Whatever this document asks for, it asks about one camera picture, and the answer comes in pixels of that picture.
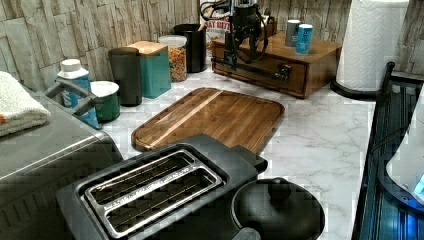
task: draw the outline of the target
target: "blue cup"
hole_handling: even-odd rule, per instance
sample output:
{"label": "blue cup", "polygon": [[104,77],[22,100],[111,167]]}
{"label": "blue cup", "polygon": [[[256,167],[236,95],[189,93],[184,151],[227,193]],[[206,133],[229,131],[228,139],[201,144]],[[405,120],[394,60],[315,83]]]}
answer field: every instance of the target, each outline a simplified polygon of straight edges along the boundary
{"label": "blue cup", "polygon": [[312,25],[300,24],[296,43],[297,54],[308,54],[312,42]]}

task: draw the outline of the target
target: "marble countertop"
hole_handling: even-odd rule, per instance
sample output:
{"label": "marble countertop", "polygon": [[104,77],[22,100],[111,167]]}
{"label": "marble countertop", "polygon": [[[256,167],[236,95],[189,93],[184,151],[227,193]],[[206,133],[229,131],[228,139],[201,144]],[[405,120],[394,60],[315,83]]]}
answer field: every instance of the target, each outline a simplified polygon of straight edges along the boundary
{"label": "marble countertop", "polygon": [[306,100],[217,75],[210,68],[173,83],[156,99],[121,107],[121,115],[103,126],[124,159],[139,155],[131,133],[189,92],[213,87],[281,103],[282,123],[260,156],[269,161],[259,178],[284,177],[310,191],[326,214],[320,240],[351,239],[375,103],[344,98],[326,86]]}

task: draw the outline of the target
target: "backsplash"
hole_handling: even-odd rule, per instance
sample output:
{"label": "backsplash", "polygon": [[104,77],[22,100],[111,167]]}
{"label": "backsplash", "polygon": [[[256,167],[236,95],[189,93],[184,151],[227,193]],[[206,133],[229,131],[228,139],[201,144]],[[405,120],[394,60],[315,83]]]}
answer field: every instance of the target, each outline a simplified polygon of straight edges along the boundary
{"label": "backsplash", "polygon": [[91,79],[111,80],[109,49],[198,22],[197,7],[197,0],[0,0],[0,71],[45,90],[62,60],[78,58]]}
{"label": "backsplash", "polygon": [[[343,42],[350,0],[260,3],[277,17],[279,31],[297,18],[314,25],[315,37]],[[397,70],[424,74],[423,5],[410,1]],[[109,49],[155,41],[198,16],[198,0],[0,0],[0,71],[45,90],[62,60],[78,58],[93,80],[111,80]]]}
{"label": "backsplash", "polygon": [[314,26],[314,38],[343,42],[351,0],[262,0],[261,5],[277,17],[278,31],[286,31],[288,19],[299,19]]}
{"label": "backsplash", "polygon": [[397,71],[424,75],[424,1],[410,0],[398,43]]}

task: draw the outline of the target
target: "wooden box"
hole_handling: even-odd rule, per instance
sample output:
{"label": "wooden box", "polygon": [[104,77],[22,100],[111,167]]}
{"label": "wooden box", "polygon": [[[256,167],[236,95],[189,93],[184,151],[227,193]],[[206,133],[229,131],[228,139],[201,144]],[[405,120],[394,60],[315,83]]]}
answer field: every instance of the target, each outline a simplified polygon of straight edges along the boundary
{"label": "wooden box", "polygon": [[[285,34],[277,33],[269,38],[262,59],[252,64],[238,59],[237,69],[232,70],[230,66],[219,62],[224,57],[224,44],[224,39],[216,39],[212,44],[212,69],[215,73],[302,99],[335,78],[341,52],[340,43],[314,39],[309,54],[299,55],[295,48],[285,47]],[[247,52],[248,49],[248,44],[240,46],[241,51]]]}

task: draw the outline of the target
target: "green container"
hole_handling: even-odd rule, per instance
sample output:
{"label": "green container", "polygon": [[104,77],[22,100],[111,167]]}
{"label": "green container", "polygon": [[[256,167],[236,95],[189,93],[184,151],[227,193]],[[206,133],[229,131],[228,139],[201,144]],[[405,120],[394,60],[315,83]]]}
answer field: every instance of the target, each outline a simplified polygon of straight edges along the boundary
{"label": "green container", "polygon": [[171,89],[167,45],[140,41],[128,47],[139,51],[143,97],[157,98]]}
{"label": "green container", "polygon": [[114,82],[91,82],[92,93],[103,101],[102,106],[96,106],[96,115],[100,122],[113,121],[119,117],[120,107],[118,90],[119,86]]}

